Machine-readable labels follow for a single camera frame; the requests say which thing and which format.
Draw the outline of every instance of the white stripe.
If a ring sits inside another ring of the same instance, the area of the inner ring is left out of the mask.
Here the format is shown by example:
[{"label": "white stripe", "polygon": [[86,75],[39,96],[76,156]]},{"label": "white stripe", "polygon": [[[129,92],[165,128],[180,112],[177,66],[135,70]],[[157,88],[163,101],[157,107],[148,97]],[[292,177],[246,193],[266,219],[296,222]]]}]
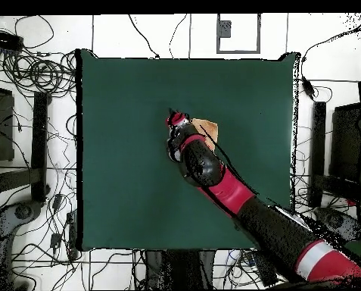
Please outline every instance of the white stripe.
[{"label": "white stripe", "polygon": [[324,241],[315,244],[301,259],[297,267],[297,274],[307,280],[315,265],[331,251],[334,249]]}]

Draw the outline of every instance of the black monitor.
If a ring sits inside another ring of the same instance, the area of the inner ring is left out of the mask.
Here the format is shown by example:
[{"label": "black monitor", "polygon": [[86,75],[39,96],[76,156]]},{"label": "black monitor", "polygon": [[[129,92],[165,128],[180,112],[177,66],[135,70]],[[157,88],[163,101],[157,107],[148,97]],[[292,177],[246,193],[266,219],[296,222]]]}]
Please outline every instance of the black monitor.
[{"label": "black monitor", "polygon": [[0,161],[14,159],[13,142],[7,138],[13,139],[13,108],[12,92],[0,88]]},{"label": "black monitor", "polygon": [[332,116],[332,144],[329,175],[359,182],[361,104],[336,107]]}]

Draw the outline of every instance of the black cable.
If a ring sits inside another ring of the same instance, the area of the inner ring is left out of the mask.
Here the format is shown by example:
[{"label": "black cable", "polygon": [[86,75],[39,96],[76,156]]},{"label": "black cable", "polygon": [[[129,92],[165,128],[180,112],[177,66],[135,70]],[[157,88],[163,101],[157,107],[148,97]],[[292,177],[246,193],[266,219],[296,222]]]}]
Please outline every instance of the black cable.
[{"label": "black cable", "polygon": [[339,33],[338,35],[335,35],[335,36],[332,36],[331,38],[328,38],[327,40],[324,40],[322,42],[318,42],[316,43],[315,45],[312,45],[310,46],[307,51],[305,52],[302,60],[301,60],[301,68],[300,68],[300,71],[301,71],[301,77],[303,80],[305,80],[305,77],[303,76],[303,63],[307,60],[307,54],[308,54],[308,51],[318,45],[321,45],[321,44],[324,44],[324,43],[327,43],[327,42],[330,42],[330,41],[334,41],[336,39],[339,39],[343,36],[347,36],[347,35],[350,35],[352,33],[356,33],[356,32],[360,32],[361,31],[361,24],[358,26],[358,27],[355,27],[354,29],[352,30],[347,30],[347,31],[344,31],[342,33]]},{"label": "black cable", "polygon": [[130,14],[128,14],[128,17],[129,17],[129,19],[130,19],[130,22],[131,22],[132,25],[134,26],[135,30],[140,34],[140,36],[141,36],[142,38],[144,38],[144,40],[145,40],[146,43],[148,44],[149,50],[151,50],[151,52],[154,53],[154,57],[155,57],[155,58],[160,58],[160,56],[159,56],[156,52],[154,52],[153,49],[151,48],[151,44],[149,43],[149,41],[148,41],[148,40],[145,38],[145,36],[140,32],[140,30],[138,30],[138,28],[135,26],[135,23],[133,22],[133,19],[132,19],[132,17],[130,16]]},{"label": "black cable", "polygon": [[26,157],[25,157],[23,151],[21,150],[20,146],[19,146],[11,137],[7,136],[5,133],[3,133],[3,132],[0,131],[0,134],[3,135],[5,138],[7,138],[9,141],[13,142],[13,144],[15,144],[15,145],[19,148],[20,153],[21,153],[21,156],[23,157],[24,163],[26,164],[26,168],[28,169],[28,171],[29,171],[29,173],[30,173],[30,181],[29,181],[29,183],[28,183],[28,186],[25,186],[25,187],[23,187],[22,189],[19,189],[18,191],[13,192],[13,193],[9,196],[9,198],[7,199],[6,202],[5,202],[3,205],[0,205],[0,209],[2,209],[2,208],[4,208],[4,207],[9,203],[9,201],[10,201],[11,198],[12,198],[12,196],[14,196],[16,193],[18,193],[18,192],[20,192],[20,191],[23,191],[24,189],[29,188],[29,187],[31,186],[31,181],[32,181],[32,180],[31,180],[31,170],[30,170],[29,162],[26,160]]},{"label": "black cable", "polygon": [[[327,134],[332,133],[332,132],[333,132],[333,130],[330,130],[329,132],[326,132],[324,135],[327,135]],[[312,137],[309,138],[309,139],[304,140],[303,142],[299,142],[299,143],[297,144],[297,146],[299,146],[299,145],[301,145],[301,144],[304,144],[305,142],[308,142],[308,141],[310,141],[311,139],[312,139]]]},{"label": "black cable", "polygon": [[[52,289],[51,289],[51,291],[55,291],[57,288],[61,288],[61,290],[63,289],[63,286],[64,286],[64,284],[73,276],[73,274],[75,273],[75,271],[76,271],[76,269],[78,268],[78,265],[76,266],[76,267],[72,267],[70,270],[68,270],[56,283],[55,283],[55,285],[52,287]],[[70,273],[70,272],[73,272],[70,276],[69,276],[69,278],[66,280],[66,276]],[[57,286],[57,284],[58,283],[60,283],[60,281],[62,280],[64,278],[64,282],[61,284],[61,285],[59,285],[59,286]]]},{"label": "black cable", "polygon": [[331,206],[333,206],[333,204],[335,204],[340,198],[335,196],[327,205],[327,208],[330,208]]},{"label": "black cable", "polygon": [[92,289],[91,275],[92,275],[92,250],[89,251],[89,291]]},{"label": "black cable", "polygon": [[360,83],[360,80],[309,80],[319,82],[330,82],[330,83]]},{"label": "black cable", "polygon": [[142,281],[140,281],[137,276],[136,276],[136,267],[138,266],[139,262],[142,260],[142,257],[140,256],[140,259],[138,261],[136,261],[135,259],[135,255],[137,253],[137,250],[132,250],[132,273],[131,273],[131,281],[133,278],[133,283],[134,283],[134,290],[138,290],[140,289],[140,285],[142,284]]},{"label": "black cable", "polygon": [[97,275],[97,274],[100,274],[106,267],[107,265],[110,263],[110,260],[115,256],[115,255],[131,255],[132,253],[114,253],[112,254],[109,259],[107,260],[105,266],[98,272],[96,272],[95,274],[92,275],[92,285],[91,287],[89,287],[89,290],[92,291],[94,289],[94,277]]},{"label": "black cable", "polygon": [[12,114],[12,115],[9,115],[9,116],[7,116],[6,118],[4,118],[4,119],[0,122],[0,125],[2,125],[4,122],[6,122],[7,120],[9,120],[9,119],[11,119],[11,118],[13,118],[13,117],[16,117],[18,130],[19,130],[19,132],[21,132],[21,130],[22,130],[22,129],[21,129],[21,124],[20,124],[19,118],[17,117],[16,114]]},{"label": "black cable", "polygon": [[81,276],[81,279],[82,279],[83,290],[87,291],[86,287],[85,287],[85,282],[83,281],[83,264],[82,263],[80,264],[80,276]]},{"label": "black cable", "polygon": [[66,122],[66,130],[67,130],[67,132],[68,132],[71,136],[75,137],[76,135],[75,135],[73,132],[71,132],[71,131],[69,130],[69,128],[68,128],[68,124],[69,124],[70,120],[72,120],[73,118],[76,119],[76,114],[74,114],[73,116],[70,116],[70,117],[67,119],[67,122]]},{"label": "black cable", "polygon": [[[51,202],[51,200],[52,200],[55,196],[56,196],[56,194],[49,199],[48,203]],[[40,230],[42,227],[44,227],[44,226],[48,223],[48,220],[51,220],[51,218],[46,218],[45,223],[44,223],[41,227],[37,227],[37,228],[34,229],[34,230],[29,230],[29,231],[27,231],[27,232],[25,232],[25,233],[22,233],[22,234],[17,234],[16,236],[24,236],[24,235],[26,235],[27,233]]]},{"label": "black cable", "polygon": [[[38,247],[39,247],[39,246],[42,244],[42,242],[45,240],[45,237],[47,236],[47,234],[48,234],[48,232],[49,232],[50,229],[51,229],[51,221],[50,221],[49,224],[48,224],[48,229],[47,229],[47,231],[45,231],[45,234],[44,234],[43,238],[42,238],[42,239],[40,240],[40,242],[37,244]],[[28,255],[28,254],[30,254],[33,250],[36,249],[36,248],[33,248],[31,251],[26,252],[26,253],[23,253],[23,250],[26,249],[26,246],[24,246],[24,248],[23,248],[18,254],[13,254],[13,255],[16,255],[16,256],[15,256],[14,259],[12,259],[12,261],[14,261],[14,260],[17,258],[17,256],[19,256],[19,255]]]},{"label": "black cable", "polygon": [[38,245],[36,245],[35,243],[28,243],[26,246],[24,246],[21,251],[19,253],[17,253],[16,255],[14,255],[14,257],[12,258],[12,261],[15,261],[16,258],[18,256],[20,256],[22,254],[22,252],[29,246],[33,246],[35,247],[36,249],[38,249],[40,252],[42,252],[44,255],[47,255],[50,259],[54,260],[55,262],[57,262],[58,264],[61,264],[61,265],[67,265],[68,261],[60,261],[60,260],[57,260],[56,258],[54,258],[52,255],[48,254],[46,251],[44,251],[42,248],[40,248]]},{"label": "black cable", "polygon": [[191,28],[192,28],[192,14],[189,14],[189,27],[188,27],[188,59],[191,59]]},{"label": "black cable", "polygon": [[317,89],[317,88],[325,88],[325,89],[328,89],[328,90],[329,90],[329,92],[331,93],[331,96],[329,97],[328,101],[325,102],[325,103],[328,103],[328,102],[332,99],[333,92],[332,92],[332,89],[331,89],[331,88],[326,87],[326,86],[314,86],[313,88],[316,88],[316,89]]},{"label": "black cable", "polygon": [[23,272],[24,271],[27,271],[28,269],[30,269],[38,260],[40,260],[42,257],[43,257],[43,255],[45,254],[45,253],[47,253],[48,252],[48,250],[47,251],[44,251],[43,250],[43,254],[42,255],[40,255],[33,263],[31,263],[28,267],[26,267],[24,270],[22,270],[21,272],[20,272],[20,275],[23,277],[24,275],[23,275]]},{"label": "black cable", "polygon": [[[3,126],[18,127],[17,125],[3,125]],[[27,126],[27,125],[21,125],[21,127],[33,128],[32,126]],[[66,139],[66,140],[71,140],[71,141],[75,140],[75,139],[69,139],[67,137],[60,136],[60,135],[58,135],[56,133],[50,132],[49,130],[44,130],[44,129],[41,129],[41,130],[47,132],[48,134],[51,134],[51,135],[55,136],[55,137],[52,137],[52,138],[48,138],[48,140],[53,139],[53,138]]]},{"label": "black cable", "polygon": [[180,22],[177,24],[176,28],[175,28],[175,31],[173,31],[173,34],[172,34],[172,38],[170,40],[170,45],[169,45],[169,48],[170,48],[170,54],[171,54],[171,57],[173,59],[173,55],[172,55],[172,51],[171,51],[171,44],[172,44],[172,40],[173,40],[173,37],[175,36],[175,33],[177,31],[177,28],[180,26],[180,24],[184,21],[184,19],[186,19],[188,16],[188,14],[185,14],[185,16],[180,20]]},{"label": "black cable", "polygon": [[[21,126],[20,123],[19,123],[19,129],[20,129],[21,127],[28,127],[28,126]],[[27,169],[28,169],[28,171],[30,172],[30,182],[31,182],[31,170],[30,170],[30,168],[29,168],[29,162],[26,160],[25,155],[24,155],[23,151],[21,150],[20,146],[19,146],[13,139],[11,139],[11,138],[8,137],[7,135],[5,135],[3,132],[0,131],[0,134],[3,135],[3,136],[5,136],[8,140],[12,141],[12,142],[19,148],[19,150],[20,150],[20,152],[21,152],[21,155],[23,156],[24,162],[25,162],[25,164],[26,164],[26,166],[27,166]],[[58,134],[53,133],[53,135],[55,135],[57,138],[59,138],[60,140],[62,140],[62,137],[60,137]],[[67,146],[66,146],[66,148],[65,148],[65,150],[64,150],[64,157],[69,161],[68,164],[70,164],[70,160],[68,159],[68,157],[67,157],[66,154],[65,154],[65,152],[66,152],[66,150],[67,150],[67,147],[68,147],[68,144],[67,144]],[[47,147],[47,153],[48,153],[48,156],[49,156],[49,158],[50,158],[50,161],[51,161],[52,165],[54,166],[54,163],[52,162],[51,156],[50,156],[50,154],[49,154],[48,147]],[[26,188],[28,188],[28,187],[30,187],[30,183],[29,183],[28,186],[25,186],[24,188],[19,189],[18,191],[12,193],[11,196],[10,196],[10,197],[8,198],[8,200],[6,201],[6,203],[3,204],[0,208],[2,208],[2,207],[4,207],[5,205],[7,205],[7,203],[9,202],[9,200],[11,199],[11,197],[12,197],[14,194],[16,194],[16,193],[18,193],[18,192],[20,192],[20,191],[22,191],[22,190],[24,190],[24,189],[26,189]]]},{"label": "black cable", "polygon": [[[68,92],[72,92],[75,87],[73,81],[75,75],[75,68],[73,66],[74,52],[64,54],[61,62],[57,63],[50,60],[42,59],[38,55],[24,49],[20,55],[1,55],[0,71],[5,72],[10,80],[3,83],[13,83],[17,90],[24,97],[32,97],[25,95],[22,90],[27,92],[49,92],[54,97],[64,97]],[[28,67],[20,67],[21,62],[25,62]]]},{"label": "black cable", "polygon": [[34,282],[34,285],[33,285],[33,288],[32,288],[31,291],[35,291],[37,282],[36,282],[36,280],[35,280],[34,278],[29,277],[29,276],[24,276],[23,274],[17,274],[17,273],[14,272],[13,270],[12,270],[12,274],[15,274],[15,275],[18,276],[18,277],[23,277],[23,278],[32,280],[32,281]]},{"label": "black cable", "polygon": [[[40,250],[43,252],[43,254],[42,254],[38,259],[36,259],[30,266],[25,267],[25,269],[20,272],[20,276],[26,277],[26,276],[22,275],[22,273],[23,273],[24,271],[28,270],[29,268],[37,268],[37,267],[32,267],[32,265],[35,264],[43,255],[48,255],[48,256],[50,256],[50,255],[49,255],[47,252],[45,252],[43,249],[39,248],[38,246],[37,246],[37,248],[40,249]],[[54,260],[57,261],[58,258],[55,259],[54,257],[52,257],[52,261],[51,261],[51,262],[53,262]],[[64,263],[66,263],[66,262],[67,262],[67,269],[68,269],[68,265],[69,265],[69,264],[73,265],[71,261],[65,261],[65,262],[59,261],[59,263],[58,263],[58,264],[55,264],[55,265],[64,264]],[[69,276],[68,279],[66,279],[66,276],[67,276],[68,272],[63,276],[65,280],[64,280],[64,282],[60,285],[60,286],[61,286],[61,289],[63,289],[64,284],[72,277],[72,275],[71,275],[71,276]]]},{"label": "black cable", "polygon": [[[22,20],[24,20],[24,19],[27,19],[27,18],[29,18],[29,17],[35,17],[35,16],[22,17],[22,18],[20,18],[20,19],[18,19],[18,20],[16,21],[16,23],[14,24],[14,32],[16,33],[16,36],[18,36],[18,34],[17,34],[17,24],[18,24],[20,21],[22,21]],[[38,17],[42,18],[42,19],[48,24],[48,26],[50,27],[50,30],[51,30],[51,32],[52,32],[52,35],[51,35],[51,37],[50,37],[49,39],[47,39],[46,41],[42,42],[42,43],[39,44],[39,45],[34,45],[33,47],[24,46],[24,48],[26,48],[26,49],[38,48],[38,47],[40,47],[41,45],[46,44],[47,42],[51,41],[51,40],[54,38],[54,30],[52,29],[51,24],[50,24],[45,18],[43,18],[42,16],[39,16],[39,15],[38,15]]]}]

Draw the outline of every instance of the green table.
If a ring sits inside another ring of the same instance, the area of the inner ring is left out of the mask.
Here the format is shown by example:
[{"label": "green table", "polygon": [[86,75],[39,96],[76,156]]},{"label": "green table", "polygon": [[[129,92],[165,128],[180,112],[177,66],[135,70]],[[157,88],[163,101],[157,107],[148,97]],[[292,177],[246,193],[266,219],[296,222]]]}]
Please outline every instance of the green table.
[{"label": "green table", "polygon": [[218,143],[243,179],[265,201],[289,207],[295,54],[81,57],[84,249],[252,246],[168,158],[168,108],[218,123]]}]

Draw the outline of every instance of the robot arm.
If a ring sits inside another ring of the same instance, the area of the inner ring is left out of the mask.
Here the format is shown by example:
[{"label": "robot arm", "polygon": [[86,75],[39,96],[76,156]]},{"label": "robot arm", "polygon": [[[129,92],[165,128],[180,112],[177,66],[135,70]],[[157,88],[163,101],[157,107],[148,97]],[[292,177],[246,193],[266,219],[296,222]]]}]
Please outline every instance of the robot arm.
[{"label": "robot arm", "polygon": [[222,209],[261,249],[301,280],[361,277],[361,269],[289,215],[262,203],[256,193],[211,151],[187,114],[173,111],[168,154],[182,176]]}]

